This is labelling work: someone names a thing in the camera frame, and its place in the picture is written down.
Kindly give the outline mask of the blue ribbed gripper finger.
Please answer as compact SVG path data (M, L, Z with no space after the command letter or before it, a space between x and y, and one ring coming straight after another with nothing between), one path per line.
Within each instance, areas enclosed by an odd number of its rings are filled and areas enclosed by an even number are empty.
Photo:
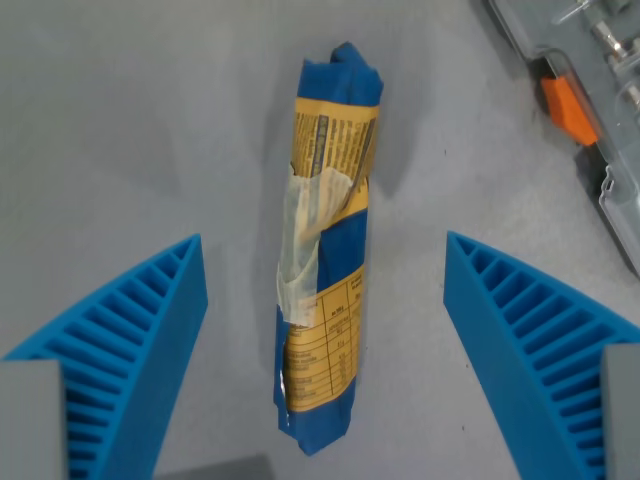
M150 479L208 307L201 237L150 257L11 350L56 360L72 479Z
M520 477L605 478L601 359L638 326L454 231L443 302Z

